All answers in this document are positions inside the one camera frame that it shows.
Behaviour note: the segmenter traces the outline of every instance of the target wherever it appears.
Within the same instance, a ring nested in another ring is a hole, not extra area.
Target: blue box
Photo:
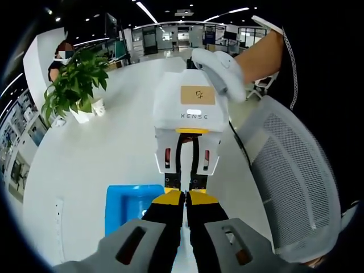
[[[127,221],[143,217],[152,201],[164,194],[161,185],[112,185],[106,193],[105,236]]]

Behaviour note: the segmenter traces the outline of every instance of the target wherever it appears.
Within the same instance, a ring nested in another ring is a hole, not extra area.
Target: window
[[[172,33],[171,32],[164,32],[162,35],[163,41],[170,41],[172,40]]]

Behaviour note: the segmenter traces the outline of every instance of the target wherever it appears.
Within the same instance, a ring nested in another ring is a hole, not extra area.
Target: led light
[[[216,18],[219,18],[219,17],[220,17],[219,15],[216,15],[214,17],[211,17],[211,18],[207,19],[207,20],[204,20],[204,22],[208,22],[210,20],[213,20],[213,19],[216,19]]]
[[[229,11],[229,13],[238,13],[239,11],[244,11],[244,10],[248,10],[248,9],[249,9],[248,7],[243,7],[241,9]]]
[[[9,89],[10,86],[12,86],[14,84],[14,82],[16,82],[16,80],[18,78],[20,78],[23,75],[23,73],[20,73],[19,75],[17,75],[17,77],[15,79],[13,79],[13,81],[11,83],[9,83],[9,85],[5,88],[5,90],[1,93],[0,98],[2,97],[2,95],[4,95],[4,93]]]
[[[149,16],[150,19],[152,19],[152,21],[155,24],[158,24],[157,20],[153,17],[153,15],[148,11],[148,9],[141,2],[137,2],[136,4]]]
[[[104,41],[104,40],[109,40],[110,38],[101,38],[101,39],[96,39],[96,40],[91,40],[91,41],[87,41],[87,42],[83,42],[83,43],[79,43],[79,44],[75,44],[75,47],[81,46],[83,44],[88,44],[88,43],[93,43],[93,42],[98,42],[98,41]]]
[[[198,109],[188,109],[187,114],[189,115],[201,115],[202,111]]]

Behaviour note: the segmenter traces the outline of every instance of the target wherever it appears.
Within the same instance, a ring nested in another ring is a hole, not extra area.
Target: person
[[[271,2],[254,10],[252,17],[270,32],[235,60],[243,70],[245,84],[279,72],[268,95],[290,109],[319,142],[333,170],[345,213],[364,195],[355,177],[360,168],[354,154],[357,148],[351,146],[355,142],[350,139],[357,135],[354,130],[359,121],[355,119],[359,114],[354,111],[358,108],[351,96],[341,96],[345,88],[341,83],[353,79],[357,67],[355,28],[342,27],[349,20],[354,24],[354,13],[339,6],[328,11],[307,1]],[[342,23],[325,27],[330,22]],[[343,40],[350,37],[350,41],[338,47],[334,42],[338,35]]]
[[[50,82],[54,82],[58,75],[61,67],[67,64],[67,60],[69,60],[75,52],[75,48],[71,43],[66,40],[63,40],[56,48],[55,58],[53,62],[48,67],[48,80]]]

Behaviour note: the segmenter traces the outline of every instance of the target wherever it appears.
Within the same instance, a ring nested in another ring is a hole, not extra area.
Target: desk
[[[63,200],[65,260],[80,260],[94,253],[104,236],[109,185],[164,184],[154,157],[153,91],[164,72],[180,72],[185,66],[177,57],[111,71],[108,90],[100,93],[106,106],[103,117],[82,125],[68,117],[65,126],[48,130],[28,174],[23,208],[29,241],[48,263],[61,262],[55,221],[58,197]],[[229,216],[246,217],[248,224],[267,235],[262,201],[231,131],[221,146],[221,160],[209,179],[208,191],[220,198]],[[192,144],[188,143],[181,152],[183,188],[189,183],[191,159]],[[196,272],[185,226],[182,238],[173,272]]]

